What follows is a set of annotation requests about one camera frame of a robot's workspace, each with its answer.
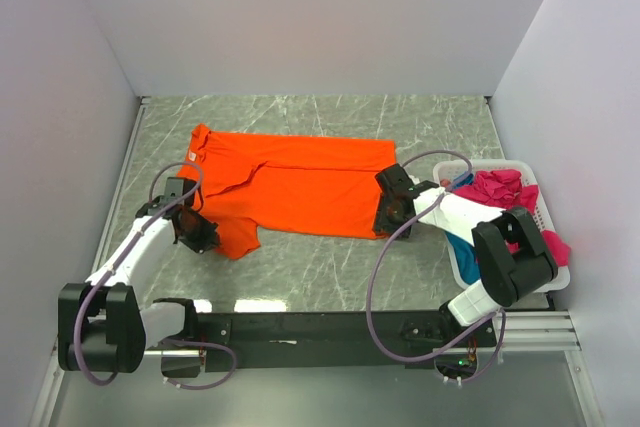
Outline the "blue t shirt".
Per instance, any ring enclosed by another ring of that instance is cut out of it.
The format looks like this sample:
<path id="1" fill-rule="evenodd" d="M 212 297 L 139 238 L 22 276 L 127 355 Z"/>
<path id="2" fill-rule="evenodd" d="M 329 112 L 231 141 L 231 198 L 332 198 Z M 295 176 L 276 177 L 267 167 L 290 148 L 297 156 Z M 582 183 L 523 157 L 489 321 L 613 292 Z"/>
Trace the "blue t shirt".
<path id="1" fill-rule="evenodd" d="M 454 191 L 459 191 L 465 199 L 476 201 L 479 197 L 477 196 L 478 192 L 473 187 L 473 183 L 474 175 L 469 174 L 455 186 Z M 449 232 L 446 232 L 445 235 L 453 249 L 460 278 L 466 284 L 476 282 L 480 278 L 480 272 L 474 248 L 468 242 Z"/>

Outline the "aluminium rail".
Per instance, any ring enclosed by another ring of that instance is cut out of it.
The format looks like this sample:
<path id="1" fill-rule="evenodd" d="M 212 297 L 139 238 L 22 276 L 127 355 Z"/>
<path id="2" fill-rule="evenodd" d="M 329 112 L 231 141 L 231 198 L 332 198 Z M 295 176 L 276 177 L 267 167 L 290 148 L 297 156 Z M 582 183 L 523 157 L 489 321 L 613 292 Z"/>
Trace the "aluminium rail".
<path id="1" fill-rule="evenodd" d="M 499 338 L 501 316 L 474 332 L 478 353 L 493 351 Z M 501 352 L 580 351 L 581 345 L 568 311 L 508 311 Z M 481 335 L 488 334 L 487 341 Z"/>
<path id="2" fill-rule="evenodd" d="M 90 347 L 87 352 L 83 354 L 85 363 L 88 366 L 91 365 L 117 365 L 120 362 L 121 350 L 118 347 L 106 347 L 101 349 L 98 347 Z M 55 348 L 54 357 L 58 358 L 62 356 L 67 358 L 69 363 L 75 363 L 76 354 L 74 346 L 69 344 L 59 343 Z M 133 361 L 142 360 L 145 357 L 198 357 L 199 353 L 197 349 L 180 348 L 176 346 L 155 346 L 150 349 L 142 350 L 141 348 L 134 347 L 133 349 L 124 349 L 124 362 L 131 363 Z"/>

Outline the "white plastic laundry basket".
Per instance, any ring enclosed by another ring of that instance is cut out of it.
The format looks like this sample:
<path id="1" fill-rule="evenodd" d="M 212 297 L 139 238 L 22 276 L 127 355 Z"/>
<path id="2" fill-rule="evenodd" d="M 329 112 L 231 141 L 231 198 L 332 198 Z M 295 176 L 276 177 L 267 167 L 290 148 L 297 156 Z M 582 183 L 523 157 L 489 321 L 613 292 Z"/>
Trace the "white plastic laundry basket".
<path id="1" fill-rule="evenodd" d="M 471 164 L 473 167 L 473 173 L 477 173 L 478 171 L 513 169 L 521 173 L 521 181 L 524 186 L 538 184 L 534 172 L 526 163 L 521 161 L 505 159 L 475 159 L 471 161 Z M 462 160 L 441 161 L 438 162 L 433 168 L 433 178 L 437 182 L 443 179 L 453 181 L 460 175 L 463 175 L 465 171 L 466 164 Z M 535 211 L 532 216 L 540 231 L 555 231 L 555 227 L 548 212 L 542 192 L 539 192 Z M 454 280 L 460 288 L 466 289 L 468 287 L 468 284 L 460 276 L 460 268 L 455 257 L 455 249 L 450 242 L 447 242 L 447 249 Z M 568 264 L 558 264 L 557 276 L 550 282 L 536 289 L 535 293 L 546 293 L 549 291 L 562 290 L 569 285 L 569 282 L 570 272 Z"/>

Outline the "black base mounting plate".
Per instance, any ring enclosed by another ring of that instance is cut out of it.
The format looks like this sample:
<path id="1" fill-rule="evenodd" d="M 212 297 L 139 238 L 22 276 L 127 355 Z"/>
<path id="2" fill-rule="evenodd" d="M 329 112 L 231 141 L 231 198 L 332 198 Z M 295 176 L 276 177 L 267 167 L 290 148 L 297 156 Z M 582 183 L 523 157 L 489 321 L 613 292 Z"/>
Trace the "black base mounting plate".
<path id="1" fill-rule="evenodd" d="M 461 333 L 435 310 L 372 314 L 381 342 L 402 356 L 430 353 Z M 240 369 L 390 365 L 363 312 L 200 313 L 188 339 L 234 351 Z"/>

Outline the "left aluminium rail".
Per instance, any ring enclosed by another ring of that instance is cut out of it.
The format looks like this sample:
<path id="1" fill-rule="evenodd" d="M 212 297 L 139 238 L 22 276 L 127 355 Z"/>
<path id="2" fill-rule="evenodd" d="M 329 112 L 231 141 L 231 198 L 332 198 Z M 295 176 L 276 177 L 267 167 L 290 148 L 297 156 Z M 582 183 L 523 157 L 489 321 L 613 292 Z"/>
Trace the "left aluminium rail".
<path id="1" fill-rule="evenodd" d="M 87 352 L 83 354 L 85 363 L 88 366 L 91 365 L 117 365 L 120 362 L 121 350 L 118 347 L 106 347 L 101 349 L 98 347 L 90 347 Z M 55 348 L 54 357 L 58 358 L 62 356 L 67 358 L 69 363 L 75 363 L 76 354 L 74 346 L 69 344 L 59 343 Z M 141 348 L 134 347 L 133 349 L 124 349 L 124 362 L 131 363 L 133 361 L 142 360 L 145 357 L 198 357 L 199 353 L 197 349 L 180 348 L 176 346 L 155 346 L 150 349 L 142 350 Z"/>

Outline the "orange t shirt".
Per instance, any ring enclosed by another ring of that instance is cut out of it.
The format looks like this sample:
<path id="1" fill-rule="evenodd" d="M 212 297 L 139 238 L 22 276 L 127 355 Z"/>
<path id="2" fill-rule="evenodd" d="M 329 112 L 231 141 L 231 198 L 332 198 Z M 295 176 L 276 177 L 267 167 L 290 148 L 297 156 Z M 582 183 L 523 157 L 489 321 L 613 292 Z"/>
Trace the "orange t shirt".
<path id="1" fill-rule="evenodd" d="M 181 177 L 201 182 L 200 214 L 218 225 L 218 252 L 258 249 L 259 229 L 375 240 L 376 174 L 395 164 L 391 140 L 214 131 L 191 134 Z"/>

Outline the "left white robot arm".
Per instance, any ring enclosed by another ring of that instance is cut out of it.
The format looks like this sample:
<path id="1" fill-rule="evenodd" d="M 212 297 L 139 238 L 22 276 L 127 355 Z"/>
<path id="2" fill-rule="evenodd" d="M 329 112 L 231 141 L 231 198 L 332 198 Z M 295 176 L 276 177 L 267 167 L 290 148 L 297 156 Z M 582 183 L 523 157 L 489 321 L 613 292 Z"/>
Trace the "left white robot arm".
<path id="1" fill-rule="evenodd" d="M 91 375 L 131 373 L 145 351 L 168 340 L 179 349 L 200 335 L 190 299 L 161 298 L 140 308 L 136 297 L 165 251 L 181 244 L 202 254 L 219 245 L 217 225 L 195 208 L 201 189 L 182 177 L 167 180 L 163 194 L 136 213 L 122 244 L 82 283 L 68 283 L 58 296 L 58 364 Z"/>

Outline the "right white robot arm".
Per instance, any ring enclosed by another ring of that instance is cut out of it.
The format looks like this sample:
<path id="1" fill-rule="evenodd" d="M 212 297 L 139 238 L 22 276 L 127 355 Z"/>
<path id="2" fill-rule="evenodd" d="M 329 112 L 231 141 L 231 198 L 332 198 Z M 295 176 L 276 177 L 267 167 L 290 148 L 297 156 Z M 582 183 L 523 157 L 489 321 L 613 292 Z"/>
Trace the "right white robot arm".
<path id="1" fill-rule="evenodd" d="M 481 205 L 434 182 L 414 182 L 393 164 L 375 176 L 381 189 L 373 231 L 390 239 L 406 238 L 421 222 L 471 245 L 479 279 L 441 308 L 439 334 L 460 346 L 474 333 L 474 324 L 502 307 L 552 282 L 559 267 L 524 207 L 508 210 Z"/>

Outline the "right aluminium rail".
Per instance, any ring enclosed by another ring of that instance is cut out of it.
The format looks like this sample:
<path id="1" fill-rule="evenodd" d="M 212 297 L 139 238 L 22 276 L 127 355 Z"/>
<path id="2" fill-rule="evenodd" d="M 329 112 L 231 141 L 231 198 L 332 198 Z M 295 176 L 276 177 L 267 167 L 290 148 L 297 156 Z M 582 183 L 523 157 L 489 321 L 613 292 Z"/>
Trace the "right aluminium rail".
<path id="1" fill-rule="evenodd" d="M 474 332 L 478 353 L 493 351 L 499 338 L 501 316 Z M 581 345 L 568 311 L 508 311 L 501 352 L 580 351 Z M 488 334 L 487 341 L 481 335 Z"/>

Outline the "magenta t shirt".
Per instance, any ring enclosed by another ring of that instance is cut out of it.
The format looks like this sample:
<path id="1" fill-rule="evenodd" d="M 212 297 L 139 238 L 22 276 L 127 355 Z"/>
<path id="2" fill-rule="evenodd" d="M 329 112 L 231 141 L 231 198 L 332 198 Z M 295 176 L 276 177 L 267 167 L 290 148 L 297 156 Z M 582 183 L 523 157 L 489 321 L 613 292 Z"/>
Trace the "magenta t shirt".
<path id="1" fill-rule="evenodd" d="M 478 171 L 474 175 L 473 187 L 478 200 L 473 201 L 490 207 L 510 209 L 521 206 L 534 213 L 539 195 L 538 185 L 524 186 L 521 173 L 513 169 Z M 571 249 L 554 231 L 540 231 L 557 265 L 569 265 Z"/>

